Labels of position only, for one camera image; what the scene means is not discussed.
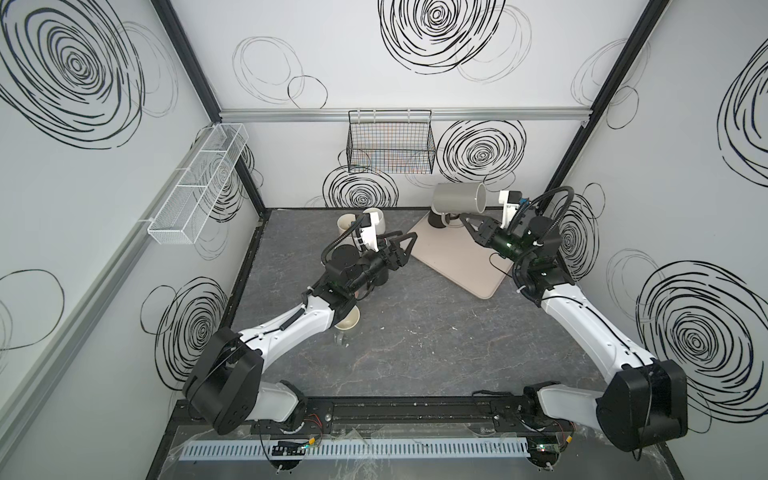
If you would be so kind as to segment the tall grey mug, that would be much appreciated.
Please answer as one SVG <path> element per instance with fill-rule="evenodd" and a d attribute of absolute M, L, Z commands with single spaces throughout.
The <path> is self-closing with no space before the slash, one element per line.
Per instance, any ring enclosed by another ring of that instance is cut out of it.
<path fill-rule="evenodd" d="M 361 312 L 357 306 L 353 307 L 347 316 L 334 326 L 334 342 L 344 346 L 356 334 L 357 326 L 361 319 Z"/>

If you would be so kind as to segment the wide grey mug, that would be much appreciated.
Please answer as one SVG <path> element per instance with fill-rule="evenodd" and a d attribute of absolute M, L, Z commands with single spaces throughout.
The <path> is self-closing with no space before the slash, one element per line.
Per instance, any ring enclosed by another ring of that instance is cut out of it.
<path fill-rule="evenodd" d="M 434 188 L 431 210 L 443 214 L 482 214 L 487 190 L 482 183 L 443 183 Z"/>

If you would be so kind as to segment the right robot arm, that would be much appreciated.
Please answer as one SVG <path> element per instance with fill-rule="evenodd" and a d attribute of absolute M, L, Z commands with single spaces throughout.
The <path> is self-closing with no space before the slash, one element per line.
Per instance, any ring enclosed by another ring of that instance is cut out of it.
<path fill-rule="evenodd" d="M 688 432 L 687 376 L 622 333 L 586 297 L 560 247 L 560 225 L 575 200 L 561 186 L 534 199 L 502 195 L 500 220 L 467 212 L 458 218 L 473 241 L 511 261 L 508 276 L 519 293 L 554 318 L 603 376 L 601 391 L 541 383 L 527 389 L 540 417 L 600 431 L 624 452 L 639 452 Z"/>

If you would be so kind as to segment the white mug with handle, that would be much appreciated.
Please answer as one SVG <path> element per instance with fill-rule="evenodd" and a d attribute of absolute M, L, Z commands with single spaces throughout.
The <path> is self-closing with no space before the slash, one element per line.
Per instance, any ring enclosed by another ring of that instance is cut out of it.
<path fill-rule="evenodd" d="M 376 234 L 383 235 L 386 231 L 386 222 L 384 213 L 379 208 L 367 208 L 364 210 L 365 214 L 368 214 L 371 218 L 371 223 L 375 226 Z"/>

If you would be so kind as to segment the pink mug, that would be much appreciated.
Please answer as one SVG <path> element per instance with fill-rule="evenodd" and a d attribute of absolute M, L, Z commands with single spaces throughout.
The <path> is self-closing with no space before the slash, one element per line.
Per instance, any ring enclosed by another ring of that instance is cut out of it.
<path fill-rule="evenodd" d="M 343 235 L 356 220 L 357 216 L 355 214 L 346 213 L 341 215 L 336 221 L 338 234 Z"/>

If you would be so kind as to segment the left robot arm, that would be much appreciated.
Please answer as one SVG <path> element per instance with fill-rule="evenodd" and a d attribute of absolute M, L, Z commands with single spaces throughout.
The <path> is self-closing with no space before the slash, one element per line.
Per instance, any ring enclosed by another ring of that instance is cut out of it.
<path fill-rule="evenodd" d="M 271 421 L 298 431 L 307 415 L 305 395 L 288 381 L 262 381 L 277 359 L 310 337 L 335 327 L 357 306 L 357 292 L 387 282 L 405 266 L 418 235 L 394 231 L 358 251 L 336 239 L 321 254 L 324 272 L 300 303 L 281 315 L 238 333 L 220 328 L 208 341 L 182 392 L 217 434 L 246 422 Z"/>

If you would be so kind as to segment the small white mug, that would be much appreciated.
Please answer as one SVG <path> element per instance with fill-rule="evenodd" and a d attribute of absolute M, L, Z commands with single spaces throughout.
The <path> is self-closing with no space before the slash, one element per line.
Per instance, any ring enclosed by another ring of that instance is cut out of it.
<path fill-rule="evenodd" d="M 438 214 L 430 211 L 427 216 L 428 224 L 435 229 L 447 228 L 450 225 L 449 214 Z"/>

